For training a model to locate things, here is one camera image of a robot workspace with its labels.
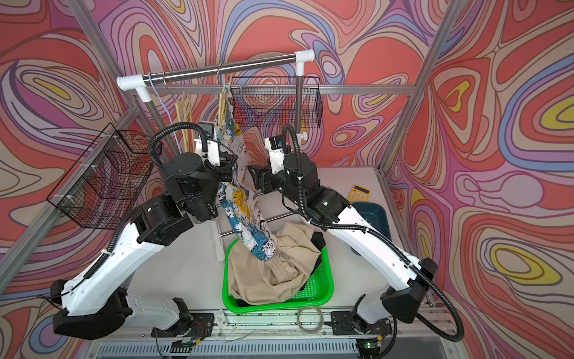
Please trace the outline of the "black shorts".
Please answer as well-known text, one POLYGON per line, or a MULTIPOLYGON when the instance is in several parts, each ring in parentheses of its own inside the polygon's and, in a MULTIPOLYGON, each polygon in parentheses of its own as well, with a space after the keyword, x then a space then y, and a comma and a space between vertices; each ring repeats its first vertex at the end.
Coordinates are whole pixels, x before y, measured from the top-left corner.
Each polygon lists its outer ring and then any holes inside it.
POLYGON ((326 246, 326 242, 324 240, 324 235, 322 232, 314 232, 311 237, 311 242, 319 252, 322 252, 323 248, 326 246))

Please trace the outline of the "beige shorts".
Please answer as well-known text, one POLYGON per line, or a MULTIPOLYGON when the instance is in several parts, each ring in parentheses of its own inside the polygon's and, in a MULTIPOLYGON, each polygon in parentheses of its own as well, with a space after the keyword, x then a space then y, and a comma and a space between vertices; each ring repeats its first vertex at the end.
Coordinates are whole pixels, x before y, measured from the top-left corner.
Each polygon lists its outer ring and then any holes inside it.
POLYGON ((248 306, 286 302, 303 290, 321 263, 321 252, 312 244, 312 227, 287 222, 277 233, 277 249, 270 260, 261 262, 243 243, 230 253, 230 294, 248 306))

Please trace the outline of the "yellow hanger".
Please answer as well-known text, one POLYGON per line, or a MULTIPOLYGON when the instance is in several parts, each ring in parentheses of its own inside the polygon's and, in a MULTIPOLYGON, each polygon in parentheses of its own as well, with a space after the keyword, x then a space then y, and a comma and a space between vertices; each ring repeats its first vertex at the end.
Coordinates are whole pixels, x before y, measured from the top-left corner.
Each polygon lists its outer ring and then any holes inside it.
MULTIPOLYGON (((176 116, 179 123, 191 122, 191 117, 188 116, 188 109, 190 109, 189 95, 184 91, 181 98, 176 101, 176 116)), ((194 151, 193 131, 183 130, 182 139, 185 152, 194 151)))
POLYGON ((228 91, 229 86, 227 85, 227 80, 224 75, 221 75, 221 66, 223 64, 218 65, 218 72, 217 78, 218 80, 223 79, 221 82, 221 92, 219 94, 219 101, 218 101, 218 115, 217 115, 217 126, 222 127, 227 117, 227 99, 228 99, 228 91))

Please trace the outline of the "light blue wire hanger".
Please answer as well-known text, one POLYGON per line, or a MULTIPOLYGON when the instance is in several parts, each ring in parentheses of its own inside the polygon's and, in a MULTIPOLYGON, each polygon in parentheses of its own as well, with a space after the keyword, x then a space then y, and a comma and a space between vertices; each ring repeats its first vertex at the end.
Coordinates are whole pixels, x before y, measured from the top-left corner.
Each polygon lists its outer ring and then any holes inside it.
MULTIPOLYGON (((154 94, 155 94, 156 97, 158 98, 161 107, 164 109, 164 112, 165 112, 166 115, 168 116, 168 119, 169 119, 169 121, 170 121, 170 125, 172 125, 172 124, 173 124, 173 118, 171 117, 171 113, 168 111, 167 106, 165 105, 165 103, 164 103, 163 99, 161 98, 160 94, 159 94, 158 91, 155 89, 155 85, 154 85, 154 83, 152 82, 152 72, 151 72, 151 71, 148 73, 148 77, 149 77, 149 80, 150 80, 150 86, 151 86, 151 88, 152 88, 154 94)), ((181 153, 181 152, 182 152, 182 148, 181 148, 181 146, 180 146, 180 144, 179 144, 179 140, 178 140, 178 138, 177 138, 177 135, 176 135, 176 133, 172 133, 172 135, 173 135, 173 138, 174 138, 174 140, 175 140, 176 147, 177 147, 177 149, 178 149, 178 153, 181 153)))

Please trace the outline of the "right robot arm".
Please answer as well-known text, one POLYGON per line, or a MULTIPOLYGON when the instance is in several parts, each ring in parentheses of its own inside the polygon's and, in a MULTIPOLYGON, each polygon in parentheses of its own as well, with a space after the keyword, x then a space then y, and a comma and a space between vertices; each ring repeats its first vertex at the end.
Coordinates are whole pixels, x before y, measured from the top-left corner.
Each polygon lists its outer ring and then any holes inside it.
POLYGON ((295 129, 287 124, 268 146, 268 166, 249 166, 258 190, 278 191, 282 199, 308 224, 341 239, 366 259, 387 281, 385 290, 361 296, 351 311, 354 330, 363 333, 381 320, 413 323, 419 320, 441 338, 460 342, 463 321, 457 309, 433 281, 438 265, 429 257, 419 259, 400 249, 387 235, 370 225, 357 208, 337 191, 321 185, 316 164, 300 149, 295 129), (438 328, 419 313, 429 291, 444 303, 454 320, 454 333, 438 328))

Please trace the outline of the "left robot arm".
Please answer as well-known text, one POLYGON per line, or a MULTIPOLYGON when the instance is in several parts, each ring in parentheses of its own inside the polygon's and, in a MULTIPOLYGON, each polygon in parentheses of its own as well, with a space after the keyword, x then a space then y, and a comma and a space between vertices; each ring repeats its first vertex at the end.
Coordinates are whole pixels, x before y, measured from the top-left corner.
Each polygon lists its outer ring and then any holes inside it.
POLYGON ((154 338, 189 337, 194 329, 200 338, 208 334, 183 299, 142 299, 128 294, 122 285, 194 225, 218 218, 218 187, 230 180, 238 157, 221 150, 218 127, 212 122, 171 124, 149 140, 148 153, 166 190, 128 211, 88 268, 71 280, 52 284, 51 299, 61 307, 52 318, 56 335, 98 340, 122 327, 149 327, 154 338), (157 147, 181 130, 195 131, 194 151, 161 161, 157 147))

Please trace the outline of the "printed white blue yellow shorts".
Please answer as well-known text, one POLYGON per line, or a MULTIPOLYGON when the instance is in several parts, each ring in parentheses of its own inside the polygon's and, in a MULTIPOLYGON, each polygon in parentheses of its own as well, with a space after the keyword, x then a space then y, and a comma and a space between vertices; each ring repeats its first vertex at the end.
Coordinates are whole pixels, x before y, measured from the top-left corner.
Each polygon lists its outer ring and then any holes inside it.
POLYGON ((227 153, 237 156, 236 163, 231 168, 231 179, 219 184, 218 200, 231 229, 248 251, 261 262, 270 260, 277 249, 277 241, 262 216, 256 191, 245 184, 249 156, 242 131, 233 118, 230 89, 227 117, 221 127, 218 143, 227 153))

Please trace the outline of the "yellow hanger front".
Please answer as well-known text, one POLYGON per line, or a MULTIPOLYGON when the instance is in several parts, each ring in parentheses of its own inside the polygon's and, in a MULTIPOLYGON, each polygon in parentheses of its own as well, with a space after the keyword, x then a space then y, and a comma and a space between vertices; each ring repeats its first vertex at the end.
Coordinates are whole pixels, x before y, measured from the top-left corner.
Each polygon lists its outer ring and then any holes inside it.
POLYGON ((228 99, 228 91, 229 86, 227 85, 227 80, 224 75, 221 75, 221 66, 223 64, 218 65, 218 72, 217 78, 218 80, 223 79, 221 82, 221 92, 219 94, 219 101, 218 101, 218 115, 217 115, 217 126, 222 127, 227 117, 227 99, 228 99))

